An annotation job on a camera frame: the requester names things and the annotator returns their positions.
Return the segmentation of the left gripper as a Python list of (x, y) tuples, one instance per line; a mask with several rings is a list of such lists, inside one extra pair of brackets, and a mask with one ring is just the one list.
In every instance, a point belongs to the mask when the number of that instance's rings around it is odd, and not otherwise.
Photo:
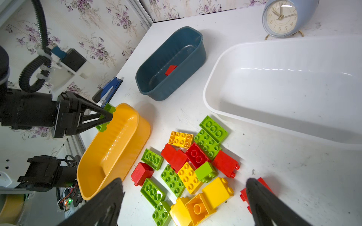
[[(94, 111), (98, 117), (84, 120), (86, 110)], [(81, 97), (80, 95), (66, 91), (60, 94), (56, 105), (55, 121), (52, 127), (54, 138), (63, 138), (85, 132), (96, 126), (109, 122), (113, 114)]]

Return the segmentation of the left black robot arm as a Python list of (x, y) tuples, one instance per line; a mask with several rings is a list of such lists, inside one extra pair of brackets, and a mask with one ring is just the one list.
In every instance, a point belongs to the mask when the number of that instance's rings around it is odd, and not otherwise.
[(1, 126), (13, 130), (46, 127), (53, 138), (62, 138), (110, 122), (110, 112), (66, 90), (76, 77), (90, 76), (92, 65), (75, 49), (63, 51), (51, 45), (42, 4), (32, 1), (32, 5), (40, 48), (22, 70), (18, 89), (8, 87), (9, 56), (1, 49)]

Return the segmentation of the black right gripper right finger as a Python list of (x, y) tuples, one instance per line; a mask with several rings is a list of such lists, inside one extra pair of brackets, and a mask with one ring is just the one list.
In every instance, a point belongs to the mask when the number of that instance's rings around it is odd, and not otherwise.
[(249, 178), (254, 187), (254, 197), (251, 208), (256, 226), (309, 226), (306, 220), (296, 214), (276, 195), (269, 192), (256, 179)]

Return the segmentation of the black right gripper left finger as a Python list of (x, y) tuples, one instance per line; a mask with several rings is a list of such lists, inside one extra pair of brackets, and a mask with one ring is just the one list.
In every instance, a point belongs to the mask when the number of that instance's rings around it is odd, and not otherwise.
[(114, 179), (60, 226), (116, 226), (125, 192), (120, 178)]

